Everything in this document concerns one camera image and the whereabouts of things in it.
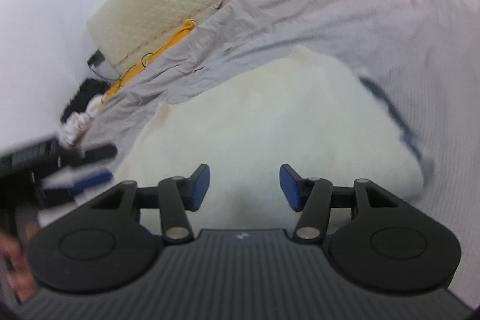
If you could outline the person's left hand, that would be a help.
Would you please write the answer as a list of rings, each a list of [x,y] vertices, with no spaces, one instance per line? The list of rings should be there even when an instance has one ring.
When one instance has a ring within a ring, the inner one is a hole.
[[[36,293],[37,286],[20,242],[4,230],[1,230],[1,256],[12,265],[12,269],[7,271],[10,288],[21,302],[25,302]]]

